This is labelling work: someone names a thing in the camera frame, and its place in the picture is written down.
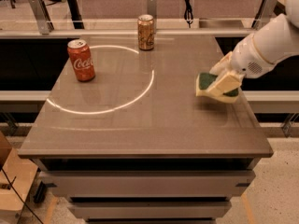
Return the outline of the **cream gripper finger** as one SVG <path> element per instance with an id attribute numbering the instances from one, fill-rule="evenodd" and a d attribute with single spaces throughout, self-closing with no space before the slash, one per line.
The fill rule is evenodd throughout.
<path id="1" fill-rule="evenodd" d="M 222 95 L 236 97 L 243 78 L 244 76 L 242 74 L 239 74 L 234 70 L 225 70 L 208 86 L 206 92 L 213 97 L 221 97 Z"/>
<path id="2" fill-rule="evenodd" d="M 226 72 L 230 72 L 232 70 L 231 66 L 231 57 L 232 52 L 228 52 L 225 56 L 223 56 L 209 71 L 210 74 L 215 76 L 220 76 Z"/>

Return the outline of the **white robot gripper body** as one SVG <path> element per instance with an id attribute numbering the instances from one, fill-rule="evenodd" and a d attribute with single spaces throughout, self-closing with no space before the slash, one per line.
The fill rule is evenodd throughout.
<path id="1" fill-rule="evenodd" d="M 245 78 L 258 78 L 272 71 L 274 65 L 266 61 L 254 44 L 254 35 L 248 35 L 234 48 L 230 63 Z"/>

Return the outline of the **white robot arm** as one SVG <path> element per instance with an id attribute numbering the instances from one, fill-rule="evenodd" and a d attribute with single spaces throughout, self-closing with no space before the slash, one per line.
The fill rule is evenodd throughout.
<path id="1" fill-rule="evenodd" d="M 279 14 L 257 32 L 241 40 L 209 71 L 216 75 L 206 92 L 214 98 L 237 89 L 243 78 L 258 78 L 299 54 L 299 0 L 287 0 Z"/>

